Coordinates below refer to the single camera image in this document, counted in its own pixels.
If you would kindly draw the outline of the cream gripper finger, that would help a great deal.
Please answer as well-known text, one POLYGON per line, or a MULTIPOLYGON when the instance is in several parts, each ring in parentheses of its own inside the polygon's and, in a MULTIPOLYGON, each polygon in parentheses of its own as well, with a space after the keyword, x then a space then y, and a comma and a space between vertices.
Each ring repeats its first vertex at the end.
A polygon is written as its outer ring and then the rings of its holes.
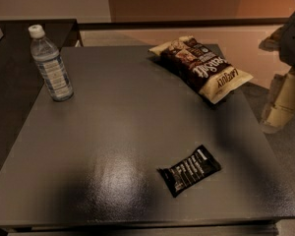
POLYGON ((264 51, 278 51, 280 49, 280 39, 283 27, 276 29, 270 36, 265 38, 259 45, 259 49, 264 51))
POLYGON ((295 115, 295 67, 287 74, 275 75, 267 95, 261 127, 267 134, 281 130, 295 115))

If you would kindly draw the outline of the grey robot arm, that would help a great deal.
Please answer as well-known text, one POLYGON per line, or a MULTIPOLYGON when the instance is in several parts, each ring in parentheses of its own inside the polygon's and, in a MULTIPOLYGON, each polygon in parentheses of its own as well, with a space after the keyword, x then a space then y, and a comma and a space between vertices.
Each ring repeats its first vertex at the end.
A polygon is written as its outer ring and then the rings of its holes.
POLYGON ((290 66, 285 75, 274 75, 262 113, 263 131, 272 134, 295 115, 295 12, 282 27, 261 42, 259 49, 277 51, 279 60, 290 66))

